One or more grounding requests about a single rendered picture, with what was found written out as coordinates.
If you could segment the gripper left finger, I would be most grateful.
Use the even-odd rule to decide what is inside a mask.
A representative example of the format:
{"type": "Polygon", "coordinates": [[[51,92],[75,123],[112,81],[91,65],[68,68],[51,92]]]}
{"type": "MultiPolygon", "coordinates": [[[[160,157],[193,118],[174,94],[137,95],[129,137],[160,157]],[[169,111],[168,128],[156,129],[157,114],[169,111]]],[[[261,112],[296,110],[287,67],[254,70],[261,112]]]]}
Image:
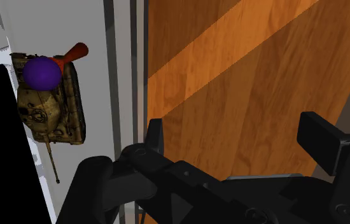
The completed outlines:
{"type": "Polygon", "coordinates": [[[221,182],[185,161],[160,154],[162,120],[152,119],[144,143],[120,158],[84,159],[56,224],[114,224],[122,204],[136,202],[157,224],[225,224],[221,182]]]}

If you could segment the white table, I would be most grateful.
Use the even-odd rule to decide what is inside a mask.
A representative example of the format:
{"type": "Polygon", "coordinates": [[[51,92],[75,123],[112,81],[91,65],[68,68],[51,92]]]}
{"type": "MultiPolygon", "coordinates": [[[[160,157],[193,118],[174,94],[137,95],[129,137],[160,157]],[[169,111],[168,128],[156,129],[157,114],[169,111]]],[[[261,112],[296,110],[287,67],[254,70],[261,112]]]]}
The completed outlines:
{"type": "Polygon", "coordinates": [[[87,122],[79,146],[57,143],[53,159],[46,147],[25,134],[51,221],[56,219],[77,165],[94,155],[114,157],[134,140],[133,100],[141,82],[131,40],[141,30],[146,0],[0,0],[0,64],[16,92],[10,53],[58,55],[78,42],[89,53],[75,62],[87,122]]]}

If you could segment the camouflage toy tank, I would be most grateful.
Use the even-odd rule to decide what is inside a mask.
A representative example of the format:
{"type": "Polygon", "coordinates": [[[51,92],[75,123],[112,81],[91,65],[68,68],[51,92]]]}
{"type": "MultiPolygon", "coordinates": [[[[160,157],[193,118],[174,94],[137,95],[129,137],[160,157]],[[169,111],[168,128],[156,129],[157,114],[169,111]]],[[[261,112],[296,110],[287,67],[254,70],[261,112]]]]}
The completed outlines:
{"type": "Polygon", "coordinates": [[[86,124],[81,103],[78,74],[73,61],[88,55],[84,46],[78,46],[65,55],[52,59],[60,65],[62,77],[52,90],[38,91],[24,81],[23,68],[38,55],[12,53],[11,60],[18,81],[17,107],[21,121],[30,128],[35,141],[45,143],[53,167],[55,180],[60,182],[52,156],[51,143],[83,144],[86,124]]]}

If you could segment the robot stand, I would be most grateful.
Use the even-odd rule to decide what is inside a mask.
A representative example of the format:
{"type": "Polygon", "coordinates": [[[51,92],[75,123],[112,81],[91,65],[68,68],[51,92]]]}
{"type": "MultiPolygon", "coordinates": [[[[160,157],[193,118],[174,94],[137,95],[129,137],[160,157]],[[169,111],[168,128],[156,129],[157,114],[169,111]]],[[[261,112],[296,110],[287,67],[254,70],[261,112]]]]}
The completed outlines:
{"type": "Polygon", "coordinates": [[[20,121],[7,68],[0,64],[0,224],[52,224],[20,121]]]}

